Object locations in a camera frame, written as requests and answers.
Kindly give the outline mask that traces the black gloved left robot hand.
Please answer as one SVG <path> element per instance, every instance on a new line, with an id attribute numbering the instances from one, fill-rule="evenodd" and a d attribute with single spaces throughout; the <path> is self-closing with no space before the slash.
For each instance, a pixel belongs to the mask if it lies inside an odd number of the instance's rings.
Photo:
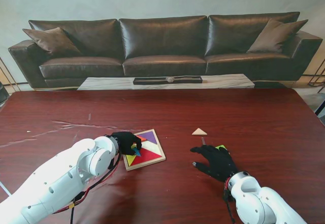
<path id="1" fill-rule="evenodd" d="M 124 155 L 135 155 L 135 151 L 132 146 L 135 144 L 138 150 L 142 148 L 142 141 L 139 137 L 131 132 L 116 132 L 111 135 L 115 140 L 117 140 L 121 153 Z"/>

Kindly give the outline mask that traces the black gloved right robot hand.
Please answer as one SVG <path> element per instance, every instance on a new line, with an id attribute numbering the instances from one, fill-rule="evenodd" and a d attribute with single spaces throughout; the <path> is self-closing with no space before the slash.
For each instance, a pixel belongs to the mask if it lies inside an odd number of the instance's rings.
<path id="1" fill-rule="evenodd" d="M 239 172 L 231 155 L 224 147 L 216 148 L 212 145 L 202 145 L 193 147 L 190 151 L 202 155 L 209 163 L 207 166 L 203 163 L 193 162 L 194 167 L 220 182 L 226 182 L 229 177 Z"/>

